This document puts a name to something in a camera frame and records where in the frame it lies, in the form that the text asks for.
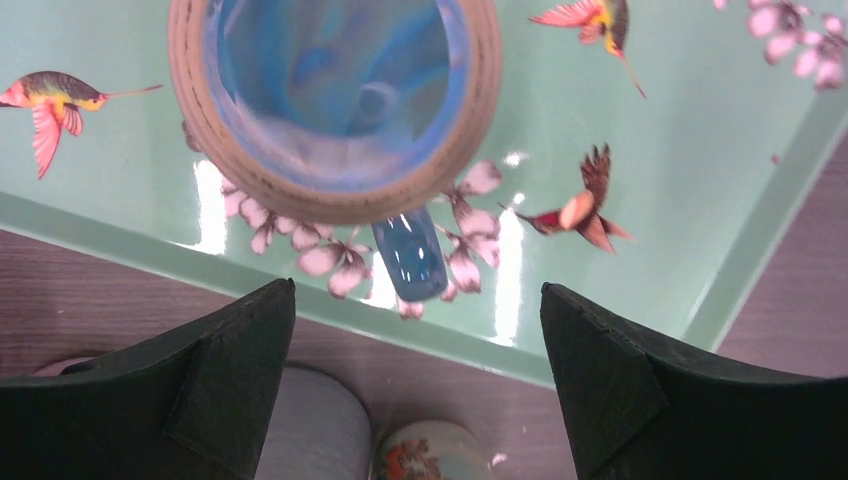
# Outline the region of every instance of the pink flower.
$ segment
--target pink flower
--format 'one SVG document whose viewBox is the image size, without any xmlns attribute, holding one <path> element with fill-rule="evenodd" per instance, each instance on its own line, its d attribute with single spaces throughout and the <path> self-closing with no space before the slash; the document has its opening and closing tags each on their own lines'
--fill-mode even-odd
<svg viewBox="0 0 848 480">
<path fill-rule="evenodd" d="M 370 252 L 371 247 L 353 243 L 358 233 L 359 227 L 356 227 L 346 242 L 332 239 L 327 245 L 302 253 L 297 266 L 312 277 L 326 275 L 339 267 L 327 282 L 327 291 L 336 298 L 347 297 L 362 280 L 371 276 L 371 269 L 362 256 Z"/>
<path fill-rule="evenodd" d="M 453 288 L 463 293 L 480 293 L 483 282 L 474 257 L 480 257 L 492 268 L 497 268 L 500 265 L 500 245 L 497 238 L 483 234 L 463 237 L 440 226 L 436 228 L 447 236 L 454 246 L 454 251 L 446 255 L 445 260 L 455 281 L 448 285 L 442 300 L 453 301 L 456 295 Z"/>
<path fill-rule="evenodd" d="M 466 197 L 491 192 L 501 184 L 501 174 L 495 162 L 483 160 L 471 167 L 461 184 L 452 186 L 443 193 L 453 208 L 453 216 L 459 231 L 465 237 L 475 234 L 497 236 L 501 225 L 498 218 L 489 212 L 472 207 Z"/>
<path fill-rule="evenodd" d="M 257 255 L 265 253 L 276 233 L 291 235 L 291 246 L 298 252 L 305 252 L 318 246 L 321 240 L 329 239 L 333 234 L 333 227 L 330 225 L 299 222 L 277 215 L 248 197 L 246 193 L 223 177 L 221 193 L 224 195 L 227 217 L 239 214 L 250 228 L 255 230 L 250 248 Z"/>
<path fill-rule="evenodd" d="M 765 59 L 776 65 L 803 39 L 803 16 L 809 15 L 810 9 L 789 0 L 748 0 L 748 6 L 752 10 L 748 31 L 755 37 L 773 35 L 766 44 Z"/>
<path fill-rule="evenodd" d="M 398 313 L 404 320 L 421 320 L 424 316 L 424 304 L 421 302 L 407 303 L 398 298 Z"/>
<path fill-rule="evenodd" d="M 795 61 L 795 74 L 799 77 L 818 72 L 816 91 L 819 92 L 837 89 L 845 83 L 844 55 L 848 46 L 842 20 L 835 15 L 824 15 L 822 19 L 827 33 L 805 33 L 802 43 L 810 48 Z"/>
</svg>

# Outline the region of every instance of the gray floor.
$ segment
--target gray floor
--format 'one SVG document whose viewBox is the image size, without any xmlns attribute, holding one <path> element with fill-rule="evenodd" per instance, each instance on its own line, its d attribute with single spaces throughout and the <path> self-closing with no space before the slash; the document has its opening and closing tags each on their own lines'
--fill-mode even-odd
<svg viewBox="0 0 848 480">
<path fill-rule="evenodd" d="M 848 146 L 818 182 L 720 353 L 791 372 L 848 375 Z M 0 232 L 0 375 L 115 350 L 227 299 Z M 555 393 L 316 323 L 290 357 L 335 374 L 381 431 L 458 421 L 506 459 L 500 480 L 573 479 Z"/>
</svg>

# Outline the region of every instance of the ceramic cup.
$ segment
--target ceramic cup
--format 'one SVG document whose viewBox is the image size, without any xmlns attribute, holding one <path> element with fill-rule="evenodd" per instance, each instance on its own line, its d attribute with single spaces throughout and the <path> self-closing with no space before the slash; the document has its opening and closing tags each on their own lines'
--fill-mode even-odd
<svg viewBox="0 0 848 480">
<path fill-rule="evenodd" d="M 401 428 L 378 449 L 377 480 L 495 480 L 490 457 L 468 430 L 424 421 Z"/>
<path fill-rule="evenodd" d="M 373 453 L 365 408 L 322 373 L 286 367 L 256 480 L 367 480 Z"/>
<path fill-rule="evenodd" d="M 173 0 L 169 37 L 186 128 L 225 177 L 280 215 L 371 223 L 401 300 L 445 290 L 424 205 L 494 115 L 491 0 Z"/>
</svg>

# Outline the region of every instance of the cup rim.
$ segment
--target cup rim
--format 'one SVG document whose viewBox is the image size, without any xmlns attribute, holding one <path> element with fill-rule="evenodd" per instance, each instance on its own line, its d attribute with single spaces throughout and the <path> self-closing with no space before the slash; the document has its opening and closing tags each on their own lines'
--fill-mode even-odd
<svg viewBox="0 0 848 480">
<path fill-rule="evenodd" d="M 447 2 L 464 15 L 470 38 L 468 80 L 453 128 L 411 173 L 367 192 L 324 192 L 270 172 L 227 129 L 212 97 L 204 62 L 206 12 L 214 0 L 172 0 L 168 17 L 171 80 L 185 122 L 201 151 L 236 187 L 293 219 L 335 225 L 384 220 L 424 206 L 471 163 L 494 118 L 500 93 L 502 44 L 492 0 Z"/>
</svg>

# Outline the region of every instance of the blue glaze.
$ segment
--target blue glaze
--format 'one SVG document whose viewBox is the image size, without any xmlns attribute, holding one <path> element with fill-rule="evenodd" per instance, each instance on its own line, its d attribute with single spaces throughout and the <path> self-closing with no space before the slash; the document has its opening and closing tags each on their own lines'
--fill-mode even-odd
<svg viewBox="0 0 848 480">
<path fill-rule="evenodd" d="M 344 194 L 396 183 L 430 160 L 468 91 L 468 64 L 450 62 L 471 51 L 455 1 L 214 0 L 204 48 L 218 113 L 294 184 Z M 375 84 L 391 89 L 384 110 Z"/>
<path fill-rule="evenodd" d="M 426 207 L 374 223 L 371 229 L 401 300 L 421 302 L 445 291 L 448 273 Z"/>
</svg>

